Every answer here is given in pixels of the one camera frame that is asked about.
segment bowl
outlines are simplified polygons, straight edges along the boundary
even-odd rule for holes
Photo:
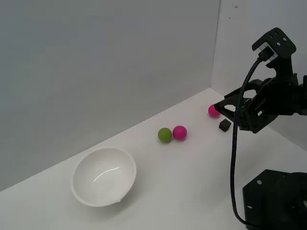
[[[71,190],[81,203],[102,207],[121,201],[131,189],[136,166],[131,155],[118,148],[98,149],[77,165]]]

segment bowl rim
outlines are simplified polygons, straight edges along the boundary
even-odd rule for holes
[[[130,159],[130,161],[132,162],[132,166],[133,166],[133,179],[131,180],[131,183],[130,185],[128,186],[128,188],[122,193],[121,197],[116,199],[116,200],[111,200],[111,201],[107,201],[107,202],[102,202],[102,203],[96,203],[96,204],[93,204],[93,203],[90,203],[90,202],[87,202],[85,200],[83,200],[78,194],[77,192],[75,191],[75,188],[74,188],[74,185],[73,185],[73,179],[74,179],[74,176],[75,176],[75,173],[76,173],[76,170],[78,168],[78,166],[81,164],[82,161],[85,160],[85,158],[87,158],[90,154],[96,152],[96,151],[99,151],[99,150],[105,150],[105,149],[116,149],[116,150],[119,150],[123,153],[125,153],[128,158]],[[121,148],[118,148],[118,147],[101,147],[101,148],[98,148],[98,149],[95,149],[89,153],[87,153],[80,161],[79,163],[75,166],[74,170],[73,170],[73,174],[72,174],[72,177],[71,177],[71,191],[73,193],[73,195],[75,196],[75,198],[80,201],[82,204],[84,205],[87,205],[87,206],[91,206],[91,207],[103,207],[103,206],[107,206],[107,205],[111,205],[113,203],[117,203],[117,202],[120,202],[122,200],[122,198],[128,193],[128,191],[131,189],[132,185],[134,184],[134,181],[135,181],[135,177],[136,177],[136,164],[135,164],[135,161],[133,159],[133,157],[130,155],[130,153],[128,153],[126,150],[124,149],[121,149]]]

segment ball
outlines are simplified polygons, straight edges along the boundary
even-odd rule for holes
[[[158,138],[164,143],[169,143],[172,140],[172,131],[169,128],[162,128],[158,132]]]
[[[184,140],[187,136],[187,129],[183,126],[176,126],[173,130],[173,136],[176,140]]]
[[[210,105],[208,113],[211,117],[219,117],[221,114],[219,111],[215,109],[214,104]]]

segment white backdrop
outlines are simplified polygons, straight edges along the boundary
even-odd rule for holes
[[[240,87],[258,57],[251,49],[252,44],[274,27],[280,27],[296,45],[293,69],[302,83],[302,77],[307,75],[306,9],[305,0],[222,0],[212,88],[225,95]],[[253,78],[274,76],[274,70],[261,64]],[[307,150],[307,117],[279,116],[270,127]]]
[[[218,10],[217,0],[1,1],[0,190],[208,88]]]

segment pink ball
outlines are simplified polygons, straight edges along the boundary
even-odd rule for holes
[[[184,140],[187,136],[187,129],[183,126],[176,126],[173,130],[173,136],[177,140]]]
[[[210,105],[208,113],[211,117],[218,117],[221,113],[215,110],[214,104]]]

